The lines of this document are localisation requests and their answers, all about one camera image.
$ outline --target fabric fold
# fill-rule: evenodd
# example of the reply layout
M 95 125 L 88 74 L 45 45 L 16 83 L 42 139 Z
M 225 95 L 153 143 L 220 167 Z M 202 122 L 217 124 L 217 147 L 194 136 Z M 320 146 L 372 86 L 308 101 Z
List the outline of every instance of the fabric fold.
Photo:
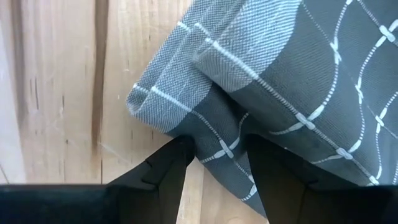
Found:
M 393 0 L 196 0 L 127 107 L 165 134 L 193 136 L 200 162 L 262 215 L 240 143 L 250 133 L 355 184 L 395 184 L 394 7 Z

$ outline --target white stripe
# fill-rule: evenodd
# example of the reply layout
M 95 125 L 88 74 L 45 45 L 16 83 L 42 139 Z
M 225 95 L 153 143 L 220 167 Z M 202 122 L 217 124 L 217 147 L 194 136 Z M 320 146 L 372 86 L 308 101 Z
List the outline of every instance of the white stripe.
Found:
M 216 132 L 216 130 L 210 125 L 210 123 L 206 120 L 206 118 L 201 115 L 200 113 L 191 110 L 190 108 L 188 108 L 187 106 L 185 106 L 184 104 L 182 104 L 181 102 L 179 102 L 178 100 L 176 100 L 175 98 L 173 98 L 172 96 L 160 91 L 156 86 L 153 86 L 151 88 L 151 90 L 158 94 L 159 96 L 165 98 L 166 100 L 169 100 L 170 102 L 174 103 L 175 105 L 179 106 L 180 108 L 182 108 L 183 110 L 187 110 L 189 112 L 192 112 L 192 114 L 195 114 L 196 116 L 199 117 L 199 119 L 201 119 L 206 125 L 207 127 L 215 134 L 215 136 L 219 139 L 219 143 L 221 145 L 221 147 L 223 148 L 223 151 L 225 153 L 227 153 L 228 157 L 233 158 L 234 154 L 229 150 L 228 146 L 225 144 L 224 140 L 221 139 L 220 135 Z M 238 169 L 243 172 L 243 174 L 245 174 L 248 178 L 249 178 L 249 174 L 236 162 L 234 161 L 234 164 L 238 167 Z
M 132 88 L 133 88 L 133 89 L 137 89 L 137 90 L 139 90 L 139 91 L 142 91 L 142 92 L 144 92 L 144 93 L 146 93 L 146 94 L 149 94 L 149 93 L 150 93 L 149 90 L 147 90 L 147 89 L 145 89 L 145 88 L 143 88 L 143 87 L 137 85 L 137 83 L 135 83 L 135 84 L 132 86 Z
M 381 166 L 379 166 L 379 172 L 377 172 L 376 180 L 378 180 L 380 178 L 382 170 L 383 170 L 383 168 Z
M 377 21 L 377 19 L 374 17 L 374 15 L 371 13 L 371 11 L 366 7 L 365 3 L 362 2 L 362 0 L 357 0 L 357 2 L 359 2 L 359 4 L 361 5 L 361 7 L 363 8 L 363 10 L 366 12 L 366 14 L 372 19 L 372 21 L 379 26 L 379 21 Z
M 223 150 L 226 152 L 226 154 L 228 155 L 229 158 L 233 158 L 234 154 L 231 152 L 231 150 L 229 150 L 228 146 L 225 144 L 224 140 L 220 140 L 219 141 L 221 147 L 223 148 Z
M 179 102 L 178 100 L 173 98 L 172 96 L 160 91 L 156 86 L 152 86 L 152 88 L 150 90 L 152 90 L 154 93 L 158 94 L 159 96 L 165 98 L 166 100 L 169 100 L 170 102 L 174 103 L 175 105 L 177 105 L 181 109 L 183 109 L 185 111 L 188 111 L 188 112 L 192 112 L 191 108 L 185 106 L 184 104 L 182 104 L 181 102 Z
M 396 173 L 394 174 L 394 178 L 392 180 L 392 184 L 395 185 L 397 183 L 397 177 L 398 177 L 398 161 L 397 161 L 397 164 L 396 164 Z
M 206 37 L 205 42 L 213 44 L 214 40 L 212 40 L 210 37 Z
M 323 103 L 322 103 L 314 112 L 312 112 L 312 114 L 307 118 L 308 121 L 313 121 L 314 119 L 316 119 L 317 117 L 319 117 L 319 116 L 321 115 L 321 113 L 322 113 L 323 110 L 325 109 L 325 106 L 328 104 L 328 102 L 329 102 L 331 96 L 332 96 L 332 95 L 334 94 L 334 92 L 335 92 L 335 88 L 336 88 L 336 84 L 337 84 L 337 79 L 338 79 L 338 64 L 339 64 L 339 61 L 341 61 L 340 54 L 338 53 L 338 39 L 337 39 L 337 34 L 338 34 L 338 29 L 339 29 L 340 24 L 341 24 L 341 20 L 343 19 L 343 16 L 344 16 L 344 14 L 345 14 L 347 5 L 351 4 L 351 2 L 352 2 L 352 0 L 347 0 L 346 5 L 345 5 L 344 8 L 341 10 L 340 17 L 339 17 L 339 19 L 338 19 L 338 22 L 337 22 L 337 25 L 336 25 L 336 28 L 335 28 L 334 43 L 330 43 L 330 45 L 331 45 L 331 47 L 332 47 L 332 49 L 333 49 L 333 51 L 334 51 L 334 54 L 335 54 L 335 63 L 337 64 L 337 66 L 336 66 L 336 68 L 335 68 L 335 76 L 333 77 L 333 84 L 332 84 L 332 86 L 331 86 L 331 88 L 330 88 L 330 91 L 329 91 L 328 95 L 326 96 L 325 100 L 323 101 Z M 273 132 L 270 132 L 270 133 L 271 133 L 271 134 L 274 134 L 274 135 L 287 134 L 287 133 L 289 133 L 289 132 L 296 131 L 296 130 L 300 129 L 301 127 L 303 127 L 302 124 L 296 123 L 296 124 L 292 125 L 291 127 L 289 127 L 289 128 L 286 129 L 286 130 L 283 130 L 283 131 L 273 131 Z
M 356 84 L 359 89 L 361 89 L 362 86 L 362 77 L 358 77 L 358 83 Z
M 384 127 L 384 122 L 379 118 L 379 116 L 376 116 L 375 119 L 382 127 Z
M 359 106 L 359 112 L 361 113 L 361 134 L 359 134 L 359 140 L 362 140 L 365 133 L 365 117 L 363 116 L 362 105 Z
M 377 176 L 380 176 L 381 175 L 381 165 L 382 164 L 381 164 L 381 155 L 380 155 L 380 148 L 379 148 L 379 133 L 378 132 L 376 132 L 375 142 L 376 142 L 377 159 L 379 161 L 379 171 L 377 173 Z
M 377 50 L 378 46 L 377 43 L 376 45 L 371 49 L 371 51 L 368 53 L 368 56 L 366 56 L 365 61 L 362 63 L 361 69 L 359 71 L 359 78 L 358 78 L 358 88 L 361 89 L 361 84 L 362 84 L 362 74 L 363 71 L 365 70 L 366 65 L 368 64 L 368 62 L 370 61 L 370 59 L 372 58 L 374 52 Z
M 380 124 L 377 124 L 377 126 L 376 126 L 376 134 L 379 134 L 380 133 Z
M 384 116 L 386 115 L 386 113 L 387 113 L 387 107 L 385 107 L 385 108 L 381 111 L 381 113 L 380 113 L 380 119 L 383 119 Z
M 379 27 L 380 32 L 387 37 L 389 42 L 394 42 L 396 41 L 396 37 L 394 36 L 394 34 L 392 34 L 392 32 L 390 32 L 387 27 L 381 25 Z
M 246 196 L 246 197 L 244 197 L 244 198 L 242 198 L 241 201 L 242 201 L 242 202 L 245 202 L 245 201 L 249 200 L 249 199 L 250 199 L 251 197 L 253 197 L 253 195 L 256 194 L 256 193 L 257 193 L 257 187 L 256 187 L 255 184 L 253 184 L 253 186 L 252 186 L 251 189 L 250 189 L 249 195 Z
M 191 28 L 189 28 L 187 25 L 185 25 L 184 23 L 182 23 L 180 21 L 177 22 L 177 26 L 185 29 L 186 31 L 191 31 Z
M 310 10 L 308 10 L 307 5 L 303 2 L 303 7 L 305 12 L 307 13 L 308 17 L 311 19 L 311 21 L 315 24 L 315 26 L 318 28 L 318 30 L 323 34 L 324 38 L 329 41 L 329 37 L 326 35 L 325 31 L 322 29 L 322 27 L 319 25 L 319 23 L 316 22 L 316 20 L 313 18 Z
M 392 22 L 392 24 L 390 25 L 390 27 L 388 28 L 388 30 L 390 32 L 394 31 L 396 28 L 398 28 L 398 19 L 394 20 L 394 22 Z
M 250 180 L 252 183 L 254 183 L 254 178 L 253 178 L 252 175 L 249 175 L 249 180 Z
M 239 67 L 241 67 L 251 78 L 258 80 L 259 76 L 258 74 L 253 71 L 253 69 L 251 69 L 249 66 L 247 66 L 244 62 L 242 62 L 241 59 L 237 58 L 235 55 L 229 53 L 227 50 L 225 50 L 224 48 L 222 48 L 222 46 L 220 46 L 218 44 L 217 41 L 213 41 L 213 47 L 218 50 L 220 53 L 222 53 L 223 55 L 225 55 L 226 57 L 228 57 L 231 61 L 233 61 L 236 65 L 238 65 Z
M 337 152 L 337 154 L 343 156 L 345 159 L 348 159 L 348 160 L 353 159 L 353 156 L 352 156 L 350 153 L 348 153 L 348 152 L 347 152 L 345 149 L 343 149 L 343 148 L 338 148 L 338 149 L 336 150 L 336 152 Z
M 240 138 L 240 135 L 241 135 L 242 125 L 243 125 L 244 120 L 245 120 L 248 116 L 249 116 L 249 113 L 246 113 L 245 115 L 243 115 L 242 119 L 240 120 L 240 122 L 239 122 L 238 137 L 237 137 L 237 138 L 235 139 L 235 141 L 232 142 L 232 144 L 228 147 L 229 150 L 232 151 L 232 150 L 235 149 L 236 146 L 239 144 L 240 139 L 241 139 L 241 138 Z M 212 156 L 210 156 L 210 157 L 208 157 L 208 158 L 206 158 L 206 159 L 200 160 L 200 162 L 201 162 L 201 163 L 210 162 L 210 161 L 212 161 L 213 159 L 218 159 L 218 158 L 220 158 L 221 156 L 223 156 L 223 155 L 225 155 L 225 154 L 226 154 L 225 150 L 220 150 L 220 151 L 216 152 L 214 155 L 212 155 Z
M 197 22 L 194 26 L 202 30 L 208 37 L 210 36 L 210 32 L 208 32 L 207 29 L 204 28 L 200 23 Z
M 390 106 L 390 104 L 394 101 L 394 99 L 397 97 L 397 95 L 398 95 L 398 91 L 388 101 L 386 108 L 388 108 Z
M 386 36 L 380 37 L 380 39 L 376 42 L 376 47 L 380 47 L 387 40 Z
M 358 141 L 356 141 L 356 143 L 348 150 L 349 153 L 355 152 L 355 150 L 357 150 L 360 145 L 361 145 L 362 141 L 359 139 Z
M 297 113 L 297 114 L 295 115 L 295 117 L 296 117 L 302 124 L 306 125 L 306 127 L 307 127 L 309 130 L 313 130 L 313 129 L 315 128 L 315 125 L 314 125 L 311 121 L 307 120 L 307 118 L 306 118 L 302 113 Z
M 370 176 L 369 180 L 372 182 L 372 184 L 379 185 L 379 181 L 377 181 L 376 178 L 374 178 L 373 176 Z
M 361 91 L 361 87 L 358 86 L 358 85 L 355 85 L 355 89 L 358 92 L 358 101 L 359 101 L 359 104 L 361 105 L 362 104 L 362 99 L 364 98 L 363 97 L 363 93 Z
M 337 154 L 337 155 L 329 156 L 329 157 L 327 157 L 326 159 L 321 159 L 321 160 L 319 160 L 319 161 L 315 161 L 315 162 L 311 162 L 311 163 L 312 163 L 312 164 L 320 164 L 320 163 L 322 163 L 322 162 L 326 162 L 326 161 L 333 160 L 333 159 L 341 159 L 341 158 L 343 158 L 343 156 Z

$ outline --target gray cloth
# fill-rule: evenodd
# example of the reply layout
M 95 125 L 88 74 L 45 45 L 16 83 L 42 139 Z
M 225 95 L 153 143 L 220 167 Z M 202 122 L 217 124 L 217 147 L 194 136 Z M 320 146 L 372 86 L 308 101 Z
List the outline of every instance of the gray cloth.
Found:
M 197 0 L 127 107 L 193 136 L 197 158 L 263 215 L 249 133 L 358 185 L 395 184 L 396 37 L 396 0 Z

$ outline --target wood grain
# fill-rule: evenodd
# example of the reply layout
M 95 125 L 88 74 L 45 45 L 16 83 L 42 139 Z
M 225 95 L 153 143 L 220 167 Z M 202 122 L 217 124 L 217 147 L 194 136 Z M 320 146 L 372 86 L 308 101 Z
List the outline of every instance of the wood grain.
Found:
M 13 87 L 14 71 L 11 42 L 11 15 L 6 12 L 11 5 L 2 2 L 0 7 L 0 183 L 19 184 L 26 180 L 22 159 L 21 139 L 17 121 L 17 105 Z
M 0 1 L 0 65 L 9 68 L 0 102 L 15 129 L 4 139 L 0 128 L 0 138 L 19 144 L 0 145 L 0 184 L 13 172 L 29 183 L 106 184 L 169 141 L 131 117 L 125 101 L 190 3 Z M 23 161 L 4 169 L 18 160 L 5 152 Z M 265 222 L 197 160 L 188 167 L 177 223 Z

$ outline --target gray plaid fabric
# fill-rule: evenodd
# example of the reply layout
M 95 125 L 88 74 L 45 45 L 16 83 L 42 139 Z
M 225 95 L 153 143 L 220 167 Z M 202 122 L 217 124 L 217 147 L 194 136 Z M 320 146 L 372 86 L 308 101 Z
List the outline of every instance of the gray plaid fabric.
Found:
M 396 37 L 396 0 L 197 0 L 127 107 L 193 136 L 197 158 L 263 215 L 248 133 L 358 185 L 395 184 Z

